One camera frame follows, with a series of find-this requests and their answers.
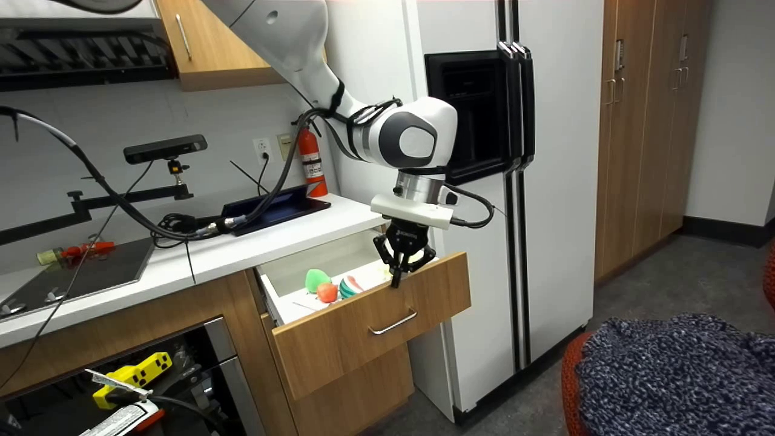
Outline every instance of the floor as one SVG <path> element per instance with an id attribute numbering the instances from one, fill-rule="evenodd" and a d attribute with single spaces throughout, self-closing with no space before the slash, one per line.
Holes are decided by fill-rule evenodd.
<path id="1" fill-rule="evenodd" d="M 591 319 L 591 327 L 603 323 L 609 316 L 637 319 L 707 311 L 745 331 L 775 333 L 775 311 L 761 292 L 763 259 L 763 246 L 678 234 L 595 290 L 595 316 Z M 371 434 L 565 436 L 558 360 L 485 418 L 464 429 L 453 425 L 425 397 L 414 395 L 403 408 Z"/>

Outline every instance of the wooden drawer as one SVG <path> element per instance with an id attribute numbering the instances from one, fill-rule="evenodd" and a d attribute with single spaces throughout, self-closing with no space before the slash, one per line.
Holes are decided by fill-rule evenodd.
<path id="1" fill-rule="evenodd" d="M 299 270 L 311 267 L 331 275 L 376 269 L 376 254 L 366 248 L 366 242 L 371 242 L 367 233 L 261 267 L 261 285 L 274 316 L 282 316 L 282 298 L 298 292 L 288 290 L 292 270 L 299 287 Z M 348 300 L 285 323 L 278 319 L 281 327 L 271 333 L 291 397 L 311 395 L 464 308 L 470 308 L 466 262 L 464 254 L 453 254 L 407 275 L 399 287 L 390 287 L 382 275 L 379 285 Z"/>

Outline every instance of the white wall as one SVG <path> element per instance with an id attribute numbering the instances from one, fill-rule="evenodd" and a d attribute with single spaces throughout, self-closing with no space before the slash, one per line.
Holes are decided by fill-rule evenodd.
<path id="1" fill-rule="evenodd" d="M 775 214 L 775 1 L 716 0 L 684 214 Z"/>
<path id="2" fill-rule="evenodd" d="M 142 165 L 123 161 L 120 150 L 126 145 L 204 132 L 210 147 L 182 156 L 190 165 L 183 182 L 194 197 L 137 202 L 152 221 L 170 210 L 217 212 L 224 200 L 251 196 L 255 185 L 228 160 L 256 173 L 258 160 L 251 141 L 288 132 L 291 119 L 298 113 L 298 99 L 282 84 L 179 91 L 175 79 L 0 91 L 0 104 L 32 112 L 80 141 L 118 191 L 142 171 Z M 70 212 L 64 191 L 102 196 L 103 191 L 81 179 L 84 173 L 62 145 L 32 122 L 22 122 L 22 141 L 14 142 L 11 122 L 0 119 L 0 229 Z M 264 179 L 274 182 L 276 173 L 278 167 L 268 167 Z M 137 189 L 172 182 L 165 161 L 156 161 Z M 102 225 L 103 214 L 106 208 L 97 210 L 95 221 L 84 225 L 0 244 L 0 274 L 33 267 L 33 254 L 46 246 L 77 244 Z M 135 240 L 139 234 L 148 233 L 123 212 L 116 212 L 106 229 L 110 240 Z"/>

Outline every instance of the kitchen counter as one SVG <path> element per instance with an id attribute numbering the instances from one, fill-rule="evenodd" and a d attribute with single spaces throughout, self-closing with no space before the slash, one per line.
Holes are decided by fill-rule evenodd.
<path id="1" fill-rule="evenodd" d="M 215 280 L 235 270 L 251 269 L 256 264 L 357 233 L 382 223 L 367 205 L 326 196 L 331 202 L 325 210 L 302 214 L 274 228 L 264 228 L 242 236 L 223 234 L 213 240 L 190 242 L 190 264 L 195 283 Z M 0 287 L 20 287 L 29 270 L 0 275 Z M 110 285 L 97 292 L 64 300 L 43 333 L 103 316 L 170 292 L 190 287 L 190 269 L 187 248 L 155 248 L 142 275 L 131 283 Z M 0 349 L 27 340 L 37 333 L 41 322 L 51 314 L 52 305 L 29 310 L 14 316 L 0 319 Z"/>

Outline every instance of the refrigerator handle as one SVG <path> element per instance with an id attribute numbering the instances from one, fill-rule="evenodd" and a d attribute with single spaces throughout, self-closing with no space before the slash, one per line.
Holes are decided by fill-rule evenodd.
<path id="1" fill-rule="evenodd" d="M 505 81 L 505 138 L 514 156 L 514 165 L 505 171 L 521 171 L 534 156 L 532 56 L 531 49 L 514 40 L 498 40 L 498 56 Z"/>

